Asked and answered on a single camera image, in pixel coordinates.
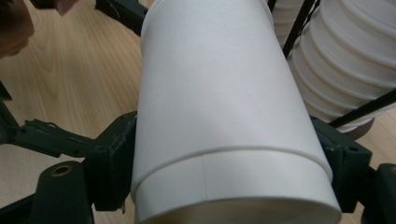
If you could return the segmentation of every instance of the white paper cup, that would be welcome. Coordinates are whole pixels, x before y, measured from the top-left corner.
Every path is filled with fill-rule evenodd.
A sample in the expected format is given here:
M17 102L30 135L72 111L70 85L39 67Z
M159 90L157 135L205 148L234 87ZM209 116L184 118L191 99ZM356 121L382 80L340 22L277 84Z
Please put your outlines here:
M337 223L332 171L267 5L156 1L142 30L136 223Z

